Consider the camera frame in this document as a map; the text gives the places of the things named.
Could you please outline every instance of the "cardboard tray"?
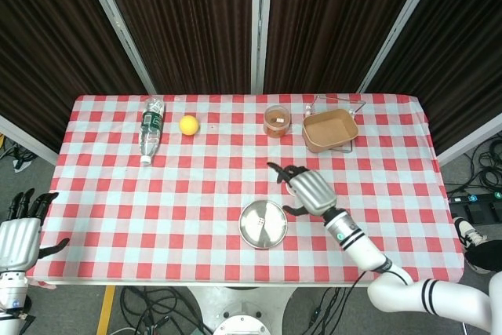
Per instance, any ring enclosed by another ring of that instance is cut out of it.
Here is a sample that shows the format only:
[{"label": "cardboard tray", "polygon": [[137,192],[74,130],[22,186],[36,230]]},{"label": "cardboard tray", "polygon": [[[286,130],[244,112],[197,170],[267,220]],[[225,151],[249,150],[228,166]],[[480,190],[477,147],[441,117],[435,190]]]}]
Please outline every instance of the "cardboard tray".
[{"label": "cardboard tray", "polygon": [[355,139],[358,126],[348,111],[336,109],[305,117],[302,135],[308,150],[319,153]]}]

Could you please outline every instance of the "robot finger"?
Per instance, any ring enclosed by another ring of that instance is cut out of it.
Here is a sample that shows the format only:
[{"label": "robot finger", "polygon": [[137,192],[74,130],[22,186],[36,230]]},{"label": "robot finger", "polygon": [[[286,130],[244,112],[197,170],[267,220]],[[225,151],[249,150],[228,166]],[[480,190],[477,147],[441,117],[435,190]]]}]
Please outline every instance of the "robot finger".
[{"label": "robot finger", "polygon": [[280,184],[281,182],[285,181],[289,183],[289,174],[279,165],[277,165],[275,162],[267,162],[267,165],[270,166],[275,172],[278,174],[277,176],[277,183]]},{"label": "robot finger", "polygon": [[305,166],[295,166],[295,165],[288,165],[284,170],[289,174],[289,178],[294,178],[298,174],[302,174],[304,172],[307,172],[308,169]]},{"label": "robot finger", "polygon": [[38,251],[38,259],[47,257],[48,255],[53,255],[59,253],[64,247],[70,242],[70,239],[62,239],[57,245],[46,247]]},{"label": "robot finger", "polygon": [[17,193],[17,195],[14,197],[14,199],[10,203],[9,207],[9,215],[7,216],[7,220],[12,220],[15,219],[17,216],[17,210],[19,207],[19,202],[21,198],[23,197],[23,192]]},{"label": "robot finger", "polygon": [[18,219],[24,219],[28,216],[28,205],[30,204],[30,199],[34,192],[35,189],[31,188],[30,190],[26,191],[23,195],[23,198],[21,198],[21,201],[19,203],[19,210],[17,211]]},{"label": "robot finger", "polygon": [[282,206],[282,209],[289,213],[290,215],[293,216],[302,216],[302,215],[308,215],[308,211],[304,206],[301,206],[300,208],[292,208],[290,206]]},{"label": "robot finger", "polygon": [[35,217],[35,215],[37,214],[38,208],[40,206],[40,203],[42,202],[44,197],[45,197],[45,194],[39,195],[39,197],[33,201],[33,204],[31,204],[31,208],[28,211],[28,217]]},{"label": "robot finger", "polygon": [[42,202],[40,203],[40,206],[37,210],[37,214],[35,217],[40,219],[40,226],[44,224],[45,217],[47,216],[47,212],[49,212],[49,206],[50,203],[57,198],[59,195],[59,192],[50,192],[48,194],[44,195],[44,198],[42,199]]}]

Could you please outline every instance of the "jar lid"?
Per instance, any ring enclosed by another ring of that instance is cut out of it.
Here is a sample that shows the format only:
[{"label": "jar lid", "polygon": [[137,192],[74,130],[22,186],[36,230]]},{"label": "jar lid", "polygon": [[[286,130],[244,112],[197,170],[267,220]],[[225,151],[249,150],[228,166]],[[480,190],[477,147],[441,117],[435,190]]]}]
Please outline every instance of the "jar lid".
[{"label": "jar lid", "polygon": [[288,230],[281,207],[268,200],[257,200],[241,213],[239,230],[244,240],[256,249],[269,249],[281,243]]}]

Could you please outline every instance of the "black stripe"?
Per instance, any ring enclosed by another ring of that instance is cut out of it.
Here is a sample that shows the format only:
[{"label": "black stripe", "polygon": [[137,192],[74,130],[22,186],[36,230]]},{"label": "black stripe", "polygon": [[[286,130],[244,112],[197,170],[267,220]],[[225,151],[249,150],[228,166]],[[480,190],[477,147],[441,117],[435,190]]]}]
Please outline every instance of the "black stripe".
[{"label": "black stripe", "polygon": [[348,242],[349,239],[351,239],[352,237],[354,237],[355,235],[358,235],[359,233],[361,233],[362,230],[361,229],[358,229],[357,231],[354,231],[352,233],[350,233],[350,235],[348,237],[346,237],[345,239],[342,239],[340,241],[340,246],[344,247],[344,243]]},{"label": "black stripe", "polygon": [[358,235],[355,239],[353,239],[352,241],[350,241],[345,247],[342,246],[342,249],[344,249],[344,251],[347,251],[347,249],[349,247],[351,247],[354,244],[354,242],[356,242],[358,239],[360,239],[363,236],[364,236],[364,233],[362,233],[361,235]]},{"label": "black stripe", "polygon": [[377,268],[374,268],[371,271],[383,274],[384,272],[389,271],[391,269],[391,267],[392,267],[392,260],[390,260],[389,258],[387,258],[386,255],[384,255],[384,257],[385,257],[385,262],[383,262],[380,266],[378,266]]},{"label": "black stripe", "polygon": [[427,309],[427,305],[425,304],[425,287],[430,281],[430,279],[427,279],[422,285],[422,305],[424,306],[425,311],[429,314],[431,314],[431,312],[429,311],[429,309]]},{"label": "black stripe", "polygon": [[431,311],[437,315],[438,313],[436,313],[436,310],[434,310],[434,305],[432,304],[432,288],[434,288],[436,282],[438,282],[438,280],[433,281],[431,284],[431,288],[429,288],[429,305],[431,305]]}]

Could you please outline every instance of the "plastic water bottle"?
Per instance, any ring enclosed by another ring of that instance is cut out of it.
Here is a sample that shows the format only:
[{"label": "plastic water bottle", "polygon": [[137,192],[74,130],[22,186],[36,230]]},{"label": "plastic water bottle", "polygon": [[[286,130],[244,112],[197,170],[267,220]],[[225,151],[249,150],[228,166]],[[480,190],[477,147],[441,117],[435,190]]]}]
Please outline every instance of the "plastic water bottle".
[{"label": "plastic water bottle", "polygon": [[141,162],[151,164],[151,158],[157,151],[162,133],[164,101],[149,97],[145,102],[140,130]]}]

